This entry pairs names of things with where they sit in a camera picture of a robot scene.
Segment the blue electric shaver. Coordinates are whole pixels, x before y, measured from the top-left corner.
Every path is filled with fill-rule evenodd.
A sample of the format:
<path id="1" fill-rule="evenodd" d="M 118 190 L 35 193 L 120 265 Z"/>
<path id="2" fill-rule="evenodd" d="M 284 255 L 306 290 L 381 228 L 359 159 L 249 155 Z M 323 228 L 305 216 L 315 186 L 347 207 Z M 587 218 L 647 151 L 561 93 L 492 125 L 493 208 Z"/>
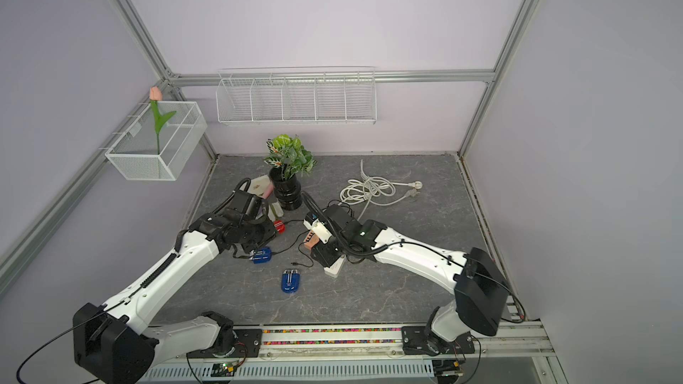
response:
<path id="1" fill-rule="evenodd" d="M 283 293 L 296 293 L 301 283 L 299 270 L 285 270 L 281 277 L 281 290 Z"/>
<path id="2" fill-rule="evenodd" d="M 265 246 L 262 249 L 254 252 L 251 256 L 250 261 L 254 264 L 264 264 L 270 262 L 272 259 L 272 250 L 270 247 Z"/>

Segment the white power strip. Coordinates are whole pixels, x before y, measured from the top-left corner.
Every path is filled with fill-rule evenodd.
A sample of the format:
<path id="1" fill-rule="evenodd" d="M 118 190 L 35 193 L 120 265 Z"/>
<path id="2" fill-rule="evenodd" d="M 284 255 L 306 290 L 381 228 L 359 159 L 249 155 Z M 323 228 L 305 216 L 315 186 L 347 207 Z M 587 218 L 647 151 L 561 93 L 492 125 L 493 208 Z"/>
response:
<path id="1" fill-rule="evenodd" d="M 337 278 L 341 273 L 345 261 L 346 257 L 344 255 L 340 256 L 330 267 L 324 268 L 325 274 L 328 277 Z"/>

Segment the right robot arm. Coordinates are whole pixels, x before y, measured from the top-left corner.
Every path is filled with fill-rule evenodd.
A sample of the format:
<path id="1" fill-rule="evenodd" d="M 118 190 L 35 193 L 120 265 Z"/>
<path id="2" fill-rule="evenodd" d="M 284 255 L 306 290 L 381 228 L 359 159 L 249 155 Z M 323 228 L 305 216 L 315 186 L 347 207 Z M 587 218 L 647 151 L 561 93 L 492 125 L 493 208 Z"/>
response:
<path id="1" fill-rule="evenodd" d="M 405 354 L 464 353 L 467 339 L 498 334 L 507 302 L 516 296 L 487 252 L 425 244 L 377 220 L 360 222 L 342 203 L 322 208 L 308 193 L 302 194 L 302 201 L 309 210 L 304 225 L 317 238 L 309 256 L 329 277 L 337 277 L 346 261 L 357 258 L 402 268 L 451 295 L 451 302 L 435 308 L 425 326 L 402 327 Z"/>

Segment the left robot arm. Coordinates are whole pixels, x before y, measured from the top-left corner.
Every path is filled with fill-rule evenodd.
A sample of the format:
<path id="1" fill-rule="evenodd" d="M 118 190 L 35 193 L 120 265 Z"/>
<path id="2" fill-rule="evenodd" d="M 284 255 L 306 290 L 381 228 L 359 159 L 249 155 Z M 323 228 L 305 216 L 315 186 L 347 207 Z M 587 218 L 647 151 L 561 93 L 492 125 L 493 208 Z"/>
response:
<path id="1" fill-rule="evenodd" d="M 265 224 L 263 199 L 241 180 L 210 213 L 180 231 L 172 250 L 140 278 L 99 306 L 87 303 L 67 330 L 73 337 L 75 363 L 104 383 L 135 383 L 157 364 L 196 350 L 215 357 L 247 354 L 234 324 L 207 311 L 192 320 L 154 326 L 167 302 L 206 264 L 251 236 Z"/>

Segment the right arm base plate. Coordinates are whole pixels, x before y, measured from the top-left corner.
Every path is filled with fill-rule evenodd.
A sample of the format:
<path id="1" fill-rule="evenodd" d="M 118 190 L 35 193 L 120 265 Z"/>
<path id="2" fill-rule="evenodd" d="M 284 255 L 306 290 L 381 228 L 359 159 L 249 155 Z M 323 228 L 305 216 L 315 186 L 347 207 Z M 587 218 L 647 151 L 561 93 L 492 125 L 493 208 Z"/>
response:
<path id="1" fill-rule="evenodd" d="M 428 332 L 425 326 L 403 326 L 401 329 L 402 350 L 406 355 L 469 355 L 476 352 L 474 338 L 469 332 L 461 334 L 453 341 L 447 341 Z"/>

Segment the red electric shaver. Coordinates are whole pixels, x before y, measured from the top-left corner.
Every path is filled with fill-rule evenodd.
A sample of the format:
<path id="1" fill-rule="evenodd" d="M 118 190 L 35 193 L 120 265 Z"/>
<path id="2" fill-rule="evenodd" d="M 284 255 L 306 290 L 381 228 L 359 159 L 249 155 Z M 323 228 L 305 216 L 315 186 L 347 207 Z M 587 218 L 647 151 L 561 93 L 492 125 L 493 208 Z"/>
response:
<path id="1" fill-rule="evenodd" d="M 273 222 L 273 224 L 277 233 L 282 234 L 286 231 L 286 224 L 284 224 L 282 220 L 276 220 L 275 222 Z"/>

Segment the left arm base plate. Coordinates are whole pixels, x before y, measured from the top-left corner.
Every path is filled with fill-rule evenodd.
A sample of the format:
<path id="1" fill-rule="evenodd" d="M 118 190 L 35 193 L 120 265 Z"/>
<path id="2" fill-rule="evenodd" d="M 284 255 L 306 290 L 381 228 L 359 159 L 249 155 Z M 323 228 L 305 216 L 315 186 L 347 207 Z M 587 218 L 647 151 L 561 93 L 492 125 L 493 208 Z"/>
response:
<path id="1" fill-rule="evenodd" d="M 189 353 L 190 359 L 243 359 L 258 357 L 263 339 L 260 328 L 233 329 L 219 335 L 209 348 Z"/>

